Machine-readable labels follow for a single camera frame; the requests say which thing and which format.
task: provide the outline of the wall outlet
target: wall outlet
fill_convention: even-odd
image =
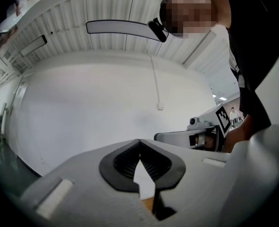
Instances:
[[[164,109],[164,103],[158,103],[157,104],[157,109],[158,110],[163,110]]]

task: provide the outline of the black shirt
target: black shirt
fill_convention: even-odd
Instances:
[[[279,0],[229,0],[229,3],[229,44],[245,80],[245,87],[239,88],[239,109],[251,115],[256,129],[261,130],[270,126],[270,121],[255,90],[279,57]]]

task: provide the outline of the floor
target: floor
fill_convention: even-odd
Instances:
[[[0,184],[6,193],[20,197],[38,178],[6,143],[0,142]]]

